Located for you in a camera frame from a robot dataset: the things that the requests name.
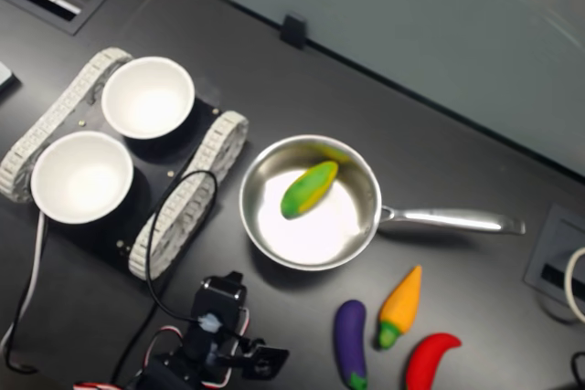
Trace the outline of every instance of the red chili pepper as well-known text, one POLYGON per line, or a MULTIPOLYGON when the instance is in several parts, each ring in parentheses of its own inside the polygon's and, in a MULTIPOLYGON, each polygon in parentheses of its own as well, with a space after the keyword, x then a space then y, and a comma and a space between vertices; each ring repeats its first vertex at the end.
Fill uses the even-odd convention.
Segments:
POLYGON ((449 333, 434 333, 420 342, 410 357, 406 372, 407 390, 431 390, 443 354, 459 346, 461 341, 449 333))

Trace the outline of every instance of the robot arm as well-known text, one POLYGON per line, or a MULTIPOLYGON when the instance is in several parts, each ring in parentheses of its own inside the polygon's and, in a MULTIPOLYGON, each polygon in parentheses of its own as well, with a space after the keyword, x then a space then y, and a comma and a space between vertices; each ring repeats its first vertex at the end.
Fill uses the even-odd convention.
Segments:
POLYGON ((221 388, 231 369, 242 369, 242 377, 271 380, 284 366, 289 352, 271 348, 262 339, 243 336, 248 311, 243 308, 246 287, 243 276, 213 276, 202 282, 191 315, 198 324, 189 326, 182 345, 174 352, 154 356, 126 390, 198 390, 221 388), (246 315, 241 322, 242 314, 246 315))

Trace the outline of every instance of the pan handle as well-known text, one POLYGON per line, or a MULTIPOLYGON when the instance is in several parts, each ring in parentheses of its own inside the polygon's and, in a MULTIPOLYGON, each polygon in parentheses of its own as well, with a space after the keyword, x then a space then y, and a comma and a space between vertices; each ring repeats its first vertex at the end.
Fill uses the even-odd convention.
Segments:
POLYGON ((409 221, 432 226, 458 228, 474 232, 524 235, 524 221, 509 216, 469 209, 411 209, 398 210, 382 206, 380 223, 409 221))

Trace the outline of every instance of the purple eggplant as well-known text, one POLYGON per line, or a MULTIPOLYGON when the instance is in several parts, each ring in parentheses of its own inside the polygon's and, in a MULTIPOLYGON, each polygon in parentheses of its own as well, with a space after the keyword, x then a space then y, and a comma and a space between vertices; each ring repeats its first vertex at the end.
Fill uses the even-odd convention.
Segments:
POLYGON ((364 326, 366 307, 359 300, 349 300, 335 315, 335 356, 344 383, 353 390, 366 390, 364 326))

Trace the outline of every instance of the wire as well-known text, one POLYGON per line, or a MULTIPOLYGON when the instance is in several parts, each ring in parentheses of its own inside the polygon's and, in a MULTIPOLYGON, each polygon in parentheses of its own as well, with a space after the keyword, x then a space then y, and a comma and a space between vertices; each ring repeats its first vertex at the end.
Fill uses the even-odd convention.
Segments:
POLYGON ((585 356, 585 352, 576 352, 573 354, 573 356, 570 357, 570 371, 575 377, 575 382, 577 383, 579 390, 585 390, 585 383, 583 383, 583 380, 579 374, 579 369, 577 368, 577 360, 580 356, 585 356))
POLYGON ((567 303, 571 310, 575 313, 577 318, 585 323, 585 314, 581 312, 579 307, 577 306, 577 302, 575 301, 575 296, 573 295, 573 271, 575 271, 575 266, 577 265, 577 261, 579 258, 585 255, 585 247, 580 248, 569 259, 569 263, 567 264, 567 269, 565 269, 565 296, 567 297, 567 303))
POLYGON ((8 369, 12 370, 13 372, 19 374, 35 374, 37 369, 34 367, 29 366, 17 366, 10 362, 10 355, 12 353, 12 346, 15 339, 16 329, 22 317, 27 312, 28 306, 32 301, 33 295, 35 293, 35 289, 37 288, 37 281, 38 281, 38 272, 40 271, 40 260, 44 250, 44 244, 47 240, 47 231, 48 231, 48 224, 45 219, 45 215, 40 212, 38 214, 38 224, 37 224, 37 239, 35 242, 35 255, 33 257, 33 268, 30 274, 30 278, 27 283, 27 287, 23 291, 20 299, 18 300, 18 305, 16 306, 16 313, 15 318, 8 328, 5 336, 2 338, 0 342, 0 353, 5 354, 5 363, 8 369))
POLYGON ((122 390, 118 385, 105 383, 76 383, 73 390, 122 390))
MULTIPOLYGON (((244 324, 241 327, 241 330, 239 331, 239 337, 243 337, 244 333, 246 333, 246 331, 248 330, 248 326, 250 324, 250 310, 248 310, 248 308, 242 308, 242 311, 246 314, 246 317, 244 318, 244 324)), ((239 341, 237 341, 234 344, 234 347, 231 349, 231 356, 233 356, 236 351, 238 350, 238 346, 239 346, 239 341)), ((228 369, 228 372, 226 373, 226 377, 224 378, 223 382, 221 384, 214 384, 214 383, 206 383, 203 382, 203 386, 205 386, 206 388, 223 388, 226 385, 228 385, 229 379, 231 377, 231 370, 232 368, 230 367, 228 369)))
MULTIPOLYGON (((178 186, 180 186, 186 179, 192 177, 193 175, 197 175, 197 174, 209 175, 211 177, 211 179, 213 180, 213 193, 211 195, 211 201, 210 201, 209 206, 207 208, 207 212, 204 214, 205 215, 204 220, 205 220, 207 218, 207 216, 209 215, 209 212, 211 212, 211 210, 213 210, 213 207, 216 203, 216 198, 218 195, 218 179, 211 171, 208 171, 205 169, 199 169, 199 170, 187 173, 187 174, 183 175, 183 177, 181 177, 181 179, 176 183, 176 185, 174 185, 173 190, 176 189, 178 186)), ((148 285, 148 290, 150 291, 150 295, 153 297, 154 302, 158 305, 158 307, 162 311, 164 311, 165 313, 167 313, 168 315, 170 315, 171 317, 173 317, 177 320, 189 321, 191 323, 198 323, 197 318, 194 318, 194 317, 191 317, 188 315, 181 315, 178 312, 174 312, 166 307, 166 305, 161 301, 161 299, 158 297, 158 294, 154 290, 153 280, 152 280, 151 274, 150 274, 150 253, 151 253, 151 248, 153 246, 153 238, 154 238, 154 231, 156 230, 156 222, 158 221, 158 217, 160 216, 161 211, 163 210, 163 207, 165 205, 166 200, 173 193, 173 190, 169 191, 167 193, 167 195, 161 199, 161 203, 159 204, 159 206, 156 208, 156 210, 154 212, 153 224, 150 227, 150 233, 148 234, 148 241, 146 243, 146 270, 145 270, 144 274, 146 275, 146 284, 148 285)))
POLYGON ((197 170, 197 171, 193 171, 191 173, 185 174, 183 177, 181 177, 181 179, 176 184, 171 185, 167 189, 165 195, 163 195, 163 197, 161 198, 159 205, 157 206, 157 208, 154 211, 153 224, 151 226, 150 233, 148 236, 148 241, 146 244, 145 277, 146 277, 146 284, 148 285, 148 289, 150 291, 150 294, 153 297, 154 304, 153 304, 153 307, 151 308, 151 310, 148 312, 148 315, 144 319, 143 323, 140 325, 138 330, 134 333, 134 336, 128 342, 128 344, 126 345, 126 348, 124 349, 124 352, 122 353, 122 355, 118 359, 118 363, 114 367, 114 370, 112 372, 112 377, 110 378, 111 383, 115 383, 118 380, 118 377, 120 376, 120 372, 122 371, 123 365, 126 362, 128 355, 130 354, 130 352, 132 351, 132 349, 136 345, 136 343, 138 343, 138 340, 140 339, 142 333, 144 332, 144 330, 148 326, 148 323, 150 323, 150 321, 153 319, 158 308, 165 311, 167 314, 171 315, 172 317, 178 318, 178 320, 197 321, 197 320, 191 319, 191 318, 181 318, 180 315, 175 314, 174 312, 168 310, 168 308, 166 308, 166 306, 159 299, 159 296, 158 296, 159 293, 156 293, 156 291, 154 290, 153 280, 152 280, 151 275, 150 275, 150 254, 151 254, 151 248, 153 245, 154 230, 155 230, 155 225, 156 225, 156 222, 158 220, 158 217, 159 217, 161 211, 163 210, 163 206, 165 205, 166 200, 175 191, 175 189, 177 189, 178 186, 180 186, 187 178, 190 178, 191 176, 196 175, 196 174, 209 175, 211 177, 211 179, 213 180, 213 185, 214 185, 211 201, 210 201, 209 206, 207 208, 207 212, 204 214, 204 218, 203 218, 202 223, 207 220, 209 213, 213 210, 213 207, 215 206, 217 192, 218 192, 218 179, 216 178, 216 176, 213 173, 211 173, 210 171, 206 171, 206 170, 197 170))
POLYGON ((122 371, 122 367, 124 366, 124 363, 126 362, 126 358, 130 354, 130 352, 132 351, 132 349, 136 345, 136 343, 138 343, 140 336, 143 334, 144 330, 148 326, 148 323, 150 323, 150 320, 153 319, 153 317, 157 311, 158 311, 158 305, 156 303, 153 303, 153 306, 148 311, 148 315, 146 315, 146 318, 144 319, 143 323, 136 330, 133 337, 130 339, 130 341, 126 345, 126 348, 122 352, 122 355, 120 355, 120 358, 118 359, 118 363, 116 363, 116 366, 113 369, 112 377, 110 378, 111 383, 116 383, 116 381, 118 381, 118 376, 120 376, 120 372, 122 371))
POLYGON ((148 360, 150 359, 150 354, 153 351, 154 345, 156 344, 156 340, 158 339, 158 336, 163 332, 174 332, 179 337, 181 343, 183 343, 183 334, 178 328, 176 328, 175 326, 163 326, 161 329, 154 333, 153 339, 150 341, 148 350, 144 355, 143 369, 148 365, 148 360))

